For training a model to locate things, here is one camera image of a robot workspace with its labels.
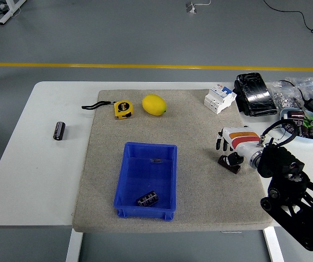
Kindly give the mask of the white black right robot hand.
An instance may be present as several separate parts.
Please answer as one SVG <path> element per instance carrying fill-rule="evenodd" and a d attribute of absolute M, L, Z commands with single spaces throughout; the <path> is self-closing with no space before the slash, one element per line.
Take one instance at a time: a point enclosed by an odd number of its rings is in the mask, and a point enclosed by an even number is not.
<path fill-rule="evenodd" d="M 259 158 L 263 152 L 258 146 L 260 137 L 249 127 L 224 127 L 218 132 L 216 149 L 221 148 L 223 151 L 229 149 L 231 152 L 223 156 L 226 166 L 239 166 L 245 159 L 252 168 L 257 168 Z"/>

